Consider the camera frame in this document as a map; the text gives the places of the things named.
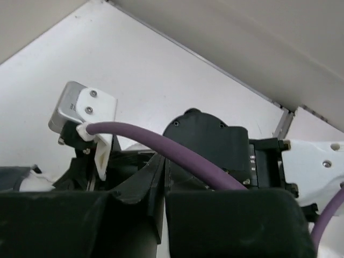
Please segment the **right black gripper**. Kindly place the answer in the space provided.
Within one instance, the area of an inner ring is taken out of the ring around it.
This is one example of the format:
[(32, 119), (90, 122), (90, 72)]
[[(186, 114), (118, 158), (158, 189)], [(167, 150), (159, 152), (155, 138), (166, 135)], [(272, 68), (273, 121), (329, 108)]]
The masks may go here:
[[(53, 184), (56, 188), (85, 190), (88, 177), (93, 174), (95, 165), (91, 159), (96, 144), (83, 144), (76, 135), (76, 126), (66, 123), (60, 137), (67, 146), (74, 147), (76, 158)], [(282, 188), (282, 165), (279, 164), (282, 162), (282, 140), (248, 139), (244, 127), (227, 126), (219, 118), (197, 109), (190, 109), (175, 118), (163, 136), (208, 159), (248, 189)], [(115, 138), (115, 147), (107, 166), (108, 182), (100, 183), (99, 188), (109, 188), (109, 164), (116, 154), (153, 154), (153, 150), (138, 146), (120, 150)]]

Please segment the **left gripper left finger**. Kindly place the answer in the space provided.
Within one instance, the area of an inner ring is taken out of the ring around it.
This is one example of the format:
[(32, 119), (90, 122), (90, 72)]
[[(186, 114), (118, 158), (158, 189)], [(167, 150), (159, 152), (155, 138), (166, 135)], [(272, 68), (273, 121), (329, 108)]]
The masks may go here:
[(109, 216), (161, 218), (163, 157), (159, 154), (116, 154), (109, 164)]

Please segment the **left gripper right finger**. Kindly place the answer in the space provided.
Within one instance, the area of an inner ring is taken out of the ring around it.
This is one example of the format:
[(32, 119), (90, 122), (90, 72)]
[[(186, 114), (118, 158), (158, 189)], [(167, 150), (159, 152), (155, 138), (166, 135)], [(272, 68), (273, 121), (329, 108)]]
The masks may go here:
[(166, 159), (164, 164), (164, 193), (197, 193), (213, 191), (212, 188), (194, 175)]

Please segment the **white pillow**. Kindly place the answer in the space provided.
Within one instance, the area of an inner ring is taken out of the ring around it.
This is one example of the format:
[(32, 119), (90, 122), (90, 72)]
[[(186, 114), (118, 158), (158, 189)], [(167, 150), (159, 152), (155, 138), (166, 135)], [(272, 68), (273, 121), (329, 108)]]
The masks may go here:
[(43, 172), (37, 165), (30, 168), (27, 176), (22, 180), (20, 192), (44, 192), (52, 191), (55, 179), (49, 173)]

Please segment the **dark grey checked pillowcase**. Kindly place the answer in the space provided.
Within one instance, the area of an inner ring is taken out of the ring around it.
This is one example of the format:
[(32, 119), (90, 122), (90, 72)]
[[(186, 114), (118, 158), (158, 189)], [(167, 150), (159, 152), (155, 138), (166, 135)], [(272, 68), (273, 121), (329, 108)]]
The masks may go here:
[(29, 190), (33, 169), (34, 166), (1, 167), (1, 192)]

